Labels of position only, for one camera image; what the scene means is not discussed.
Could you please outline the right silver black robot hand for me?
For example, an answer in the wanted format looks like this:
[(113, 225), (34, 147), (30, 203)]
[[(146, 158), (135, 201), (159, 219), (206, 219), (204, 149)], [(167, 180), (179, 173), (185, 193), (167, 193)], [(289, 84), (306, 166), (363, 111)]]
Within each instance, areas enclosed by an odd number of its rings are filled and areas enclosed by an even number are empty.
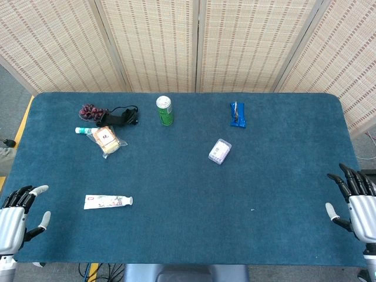
[(340, 163), (339, 167), (344, 173), (345, 180), (336, 174), (329, 173), (327, 176), (337, 184), (347, 204), (350, 219), (342, 219), (329, 202), (325, 204), (326, 212), (334, 224), (354, 233), (359, 241), (374, 244), (375, 184), (361, 171), (356, 171), (343, 163)]

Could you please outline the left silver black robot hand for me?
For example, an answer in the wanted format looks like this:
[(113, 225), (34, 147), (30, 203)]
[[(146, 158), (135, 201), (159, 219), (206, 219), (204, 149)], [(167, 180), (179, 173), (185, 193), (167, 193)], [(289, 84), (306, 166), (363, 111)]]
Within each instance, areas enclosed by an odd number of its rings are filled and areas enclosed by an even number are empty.
[(30, 231), (26, 228), (26, 221), (35, 199), (48, 189), (47, 185), (24, 186), (5, 198), (1, 206), (1, 256), (13, 256), (25, 242), (47, 229), (51, 219), (50, 211), (46, 211), (41, 223)]

